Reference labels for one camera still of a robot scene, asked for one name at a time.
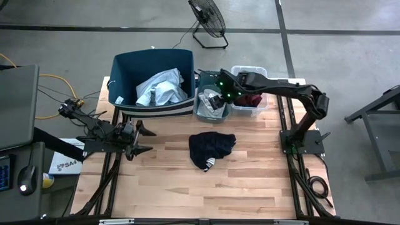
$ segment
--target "light blue cloth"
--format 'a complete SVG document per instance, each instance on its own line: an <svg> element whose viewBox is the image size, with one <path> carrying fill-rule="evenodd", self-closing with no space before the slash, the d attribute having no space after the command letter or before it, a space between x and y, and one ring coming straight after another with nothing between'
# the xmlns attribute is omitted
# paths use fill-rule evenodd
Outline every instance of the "light blue cloth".
<svg viewBox="0 0 400 225"><path fill-rule="evenodd" d="M178 69L159 72L136 86L137 106L163 106L188 98L180 88L183 78Z"/></svg>

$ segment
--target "yellow cable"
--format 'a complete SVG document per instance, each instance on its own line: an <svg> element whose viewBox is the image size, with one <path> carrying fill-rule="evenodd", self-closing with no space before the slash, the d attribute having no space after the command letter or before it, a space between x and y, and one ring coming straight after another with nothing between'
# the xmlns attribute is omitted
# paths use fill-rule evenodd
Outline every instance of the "yellow cable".
<svg viewBox="0 0 400 225"><path fill-rule="evenodd" d="M0 56L2 56L4 59L7 59L7 61L9 61L15 68L17 68L17 66L16 66L9 58L7 58L5 55L3 55L3 54L0 53ZM57 75L54 75L54 74L40 74L39 76L41 76L41 77L49 77L49 78L57 78L57 79L60 79L60 80L64 81L64 82L68 85L68 87L70 88L70 90L71 90L72 95L74 96L74 98L76 98L76 99L78 98L78 97L76 96L76 94L75 94L75 91L74 91L73 87L72 87L72 86L68 83L68 81L67 81L66 79L64 79L63 77L57 76ZM52 116L35 117L35 119L51 119L51 118L55 118L55 117L58 116L58 115L59 115L59 114L57 113L57 114L52 115Z"/></svg>

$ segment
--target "keyboard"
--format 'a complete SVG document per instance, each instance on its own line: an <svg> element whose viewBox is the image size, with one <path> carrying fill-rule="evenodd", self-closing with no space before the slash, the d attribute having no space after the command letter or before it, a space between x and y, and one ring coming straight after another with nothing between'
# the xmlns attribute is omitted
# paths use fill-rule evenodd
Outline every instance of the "keyboard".
<svg viewBox="0 0 400 225"><path fill-rule="evenodd" d="M0 191L12 188L12 160L10 156L0 156Z"/></svg>

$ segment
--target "clear plastic container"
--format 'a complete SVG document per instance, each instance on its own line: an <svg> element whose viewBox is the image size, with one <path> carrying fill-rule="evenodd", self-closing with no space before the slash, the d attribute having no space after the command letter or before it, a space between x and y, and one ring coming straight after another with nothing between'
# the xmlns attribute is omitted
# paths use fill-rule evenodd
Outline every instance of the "clear plastic container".
<svg viewBox="0 0 400 225"><path fill-rule="evenodd" d="M247 72L255 72L264 75L266 78L268 77L266 69L263 67L257 66L234 66L231 69L231 73L237 76L240 72L247 71ZM261 112L268 108L268 95L263 93L261 95L262 100L257 107L242 107L242 106L235 106L234 103L231 104L232 106L232 114L238 116L258 116Z"/></svg>

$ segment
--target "plastic storage box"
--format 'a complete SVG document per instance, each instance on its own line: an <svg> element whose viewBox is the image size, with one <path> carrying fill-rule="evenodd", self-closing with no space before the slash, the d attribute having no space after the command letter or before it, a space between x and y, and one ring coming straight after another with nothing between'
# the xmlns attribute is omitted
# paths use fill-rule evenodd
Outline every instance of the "plastic storage box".
<svg viewBox="0 0 400 225"><path fill-rule="evenodd" d="M213 91L220 93L221 90L217 86L214 85L216 82L215 75L217 75L217 74L218 74L218 72L214 72L214 71L202 72L199 75L199 88L197 89L197 93L201 93L205 89L212 89ZM196 117L202 122L219 124L219 123L224 122L225 119L231 113L231 106L227 104L225 106L225 110L222 114L222 118L213 118L213 117L206 117L206 116L198 115L198 107L199 107L200 102L201 102L201 100L196 95L196 102L194 104L193 111L194 111Z"/></svg>
<svg viewBox="0 0 400 225"><path fill-rule="evenodd" d="M181 88L187 94L187 99L165 106L137 106L136 86L159 72L174 68L179 70L184 79ZM196 89L193 69L193 53L188 50L149 49L119 54L114 58L107 84L108 100L133 118L190 115L193 113Z"/></svg>
<svg viewBox="0 0 400 225"><path fill-rule="evenodd" d="M266 78L267 71L263 67L257 66L234 66L231 69L231 73L237 76L240 72L247 71L247 72L255 72L264 75ZM261 95L262 101L258 105L258 107L242 107L242 106L235 106L234 103L231 104L232 106L232 114L237 116L258 116L261 112L268 108L268 95L266 93Z"/></svg>

